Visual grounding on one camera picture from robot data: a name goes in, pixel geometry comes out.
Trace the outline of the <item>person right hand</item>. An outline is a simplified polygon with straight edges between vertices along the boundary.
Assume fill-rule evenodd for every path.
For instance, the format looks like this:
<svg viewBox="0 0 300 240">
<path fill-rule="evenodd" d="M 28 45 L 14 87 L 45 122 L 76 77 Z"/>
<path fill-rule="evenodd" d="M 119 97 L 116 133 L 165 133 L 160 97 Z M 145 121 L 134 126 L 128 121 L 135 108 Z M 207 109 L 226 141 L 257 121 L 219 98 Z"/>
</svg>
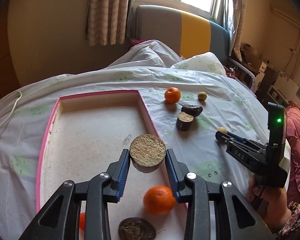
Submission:
<svg viewBox="0 0 300 240">
<path fill-rule="evenodd" d="M 268 228 L 273 232 L 280 231 L 290 219 L 292 212 L 288 208 L 287 193 L 285 188 L 257 186 L 255 175 L 249 179 L 247 200 L 250 202 L 255 196 L 268 203 L 267 210 L 262 217 Z"/>
</svg>

